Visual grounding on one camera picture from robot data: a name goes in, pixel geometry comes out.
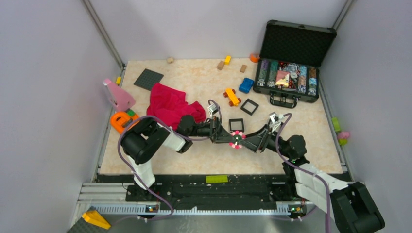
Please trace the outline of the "magenta garment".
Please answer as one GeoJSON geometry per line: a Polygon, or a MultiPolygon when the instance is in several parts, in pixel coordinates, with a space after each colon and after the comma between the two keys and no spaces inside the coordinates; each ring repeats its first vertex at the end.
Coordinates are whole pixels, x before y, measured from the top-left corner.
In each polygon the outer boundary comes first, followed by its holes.
{"type": "Polygon", "coordinates": [[[156,83],[151,89],[150,104],[146,114],[159,118],[174,130],[185,115],[194,117],[196,123],[206,120],[205,109],[198,101],[189,104],[185,92],[160,83],[156,83]]]}

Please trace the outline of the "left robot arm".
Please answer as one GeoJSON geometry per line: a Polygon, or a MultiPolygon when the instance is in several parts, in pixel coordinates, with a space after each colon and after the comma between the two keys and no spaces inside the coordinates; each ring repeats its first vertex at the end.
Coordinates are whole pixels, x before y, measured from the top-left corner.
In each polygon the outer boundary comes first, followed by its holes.
{"type": "Polygon", "coordinates": [[[120,147],[133,168],[137,194],[146,201],[155,196],[151,158],[159,148],[167,147],[177,153],[185,153],[199,139],[223,144],[234,142],[234,136],[221,126],[220,118],[215,116],[197,123],[193,116],[184,115],[176,130],[163,126],[153,117],[147,117],[126,131],[120,140],[120,147]]]}

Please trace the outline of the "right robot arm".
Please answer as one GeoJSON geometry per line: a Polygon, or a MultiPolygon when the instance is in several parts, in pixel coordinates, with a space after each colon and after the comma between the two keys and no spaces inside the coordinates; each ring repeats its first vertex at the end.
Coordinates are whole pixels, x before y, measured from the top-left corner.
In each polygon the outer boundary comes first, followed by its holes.
{"type": "Polygon", "coordinates": [[[266,129],[255,134],[232,133],[232,147],[270,149],[283,159],[289,176],[285,194],[291,200],[300,197],[312,202],[328,214],[342,233],[374,233],[385,227],[385,221],[370,195],[360,182],[339,180],[316,168],[306,158],[306,142],[301,135],[282,139],[278,132],[266,129]]]}

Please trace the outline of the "pink flower brooch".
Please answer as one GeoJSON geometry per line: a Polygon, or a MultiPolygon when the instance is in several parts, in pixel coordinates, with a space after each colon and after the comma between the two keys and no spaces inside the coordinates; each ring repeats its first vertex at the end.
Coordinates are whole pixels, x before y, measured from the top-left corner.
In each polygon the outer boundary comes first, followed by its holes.
{"type": "Polygon", "coordinates": [[[232,131],[231,133],[232,141],[229,142],[229,145],[234,149],[242,148],[240,142],[246,138],[245,134],[241,131],[232,131]]]}

